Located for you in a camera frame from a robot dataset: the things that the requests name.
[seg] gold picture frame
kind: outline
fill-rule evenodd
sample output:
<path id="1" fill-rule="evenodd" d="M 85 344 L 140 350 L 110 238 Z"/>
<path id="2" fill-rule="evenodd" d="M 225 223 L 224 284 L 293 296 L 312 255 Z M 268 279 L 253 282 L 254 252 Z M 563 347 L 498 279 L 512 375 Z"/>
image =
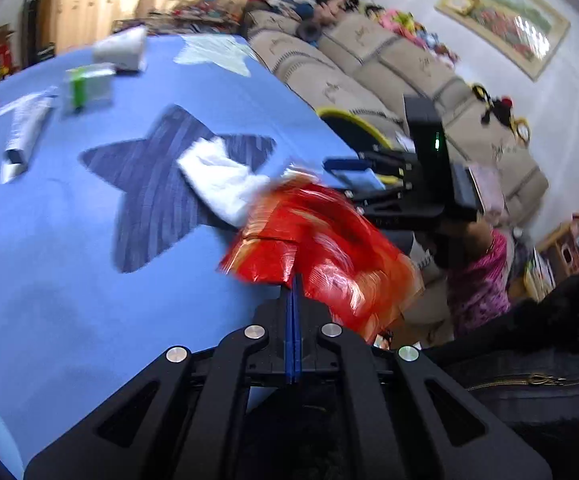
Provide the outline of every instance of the gold picture frame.
<path id="1" fill-rule="evenodd" d="M 435 8 L 495 46 L 533 81 L 570 27 L 543 0 L 441 0 Z"/>

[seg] jacket zipper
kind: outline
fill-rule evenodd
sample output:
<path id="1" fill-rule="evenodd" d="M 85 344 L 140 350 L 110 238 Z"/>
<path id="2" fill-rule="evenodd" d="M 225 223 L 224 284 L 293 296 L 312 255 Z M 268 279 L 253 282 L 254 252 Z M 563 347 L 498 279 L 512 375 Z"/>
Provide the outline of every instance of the jacket zipper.
<path id="1" fill-rule="evenodd" d="M 527 376 L 510 377 L 509 379 L 495 379 L 487 383 L 475 384 L 466 388 L 468 392 L 482 390 L 493 386 L 578 386 L 579 379 L 571 380 L 565 377 L 556 377 L 541 373 Z"/>

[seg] dark blue star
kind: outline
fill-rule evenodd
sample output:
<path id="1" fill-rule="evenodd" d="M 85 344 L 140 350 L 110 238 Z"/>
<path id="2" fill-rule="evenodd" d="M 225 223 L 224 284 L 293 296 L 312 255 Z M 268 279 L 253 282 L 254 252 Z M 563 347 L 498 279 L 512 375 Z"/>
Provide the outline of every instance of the dark blue star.
<path id="1" fill-rule="evenodd" d="M 214 133 L 180 106 L 170 105 L 146 139 L 81 153 L 93 173 L 125 192 L 116 227 L 114 263 L 134 272 L 198 225 L 233 229 L 196 197 L 176 159 L 195 140 Z M 256 171 L 274 150 L 269 137 L 221 136 L 228 156 Z"/>

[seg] gold zipper pull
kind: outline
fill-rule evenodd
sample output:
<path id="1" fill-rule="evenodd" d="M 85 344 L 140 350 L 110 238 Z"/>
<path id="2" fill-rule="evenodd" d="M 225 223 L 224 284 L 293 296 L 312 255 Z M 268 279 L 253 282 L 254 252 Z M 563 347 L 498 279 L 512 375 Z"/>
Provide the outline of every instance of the gold zipper pull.
<path id="1" fill-rule="evenodd" d="M 548 386 L 557 386 L 567 382 L 567 379 L 564 377 L 554 377 L 545 374 L 531 374 L 527 379 L 527 382 L 532 386 L 541 386 L 545 384 Z"/>

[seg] person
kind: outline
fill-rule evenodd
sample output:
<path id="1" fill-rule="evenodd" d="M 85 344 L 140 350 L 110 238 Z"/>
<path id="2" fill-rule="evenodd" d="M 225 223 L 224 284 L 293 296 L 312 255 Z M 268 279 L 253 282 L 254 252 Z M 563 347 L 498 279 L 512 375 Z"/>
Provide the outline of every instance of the person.
<path id="1" fill-rule="evenodd" d="M 459 337 L 508 312 L 507 238 L 480 218 L 442 221 L 433 233 L 416 233 L 437 266 L 447 271 L 447 306 Z"/>

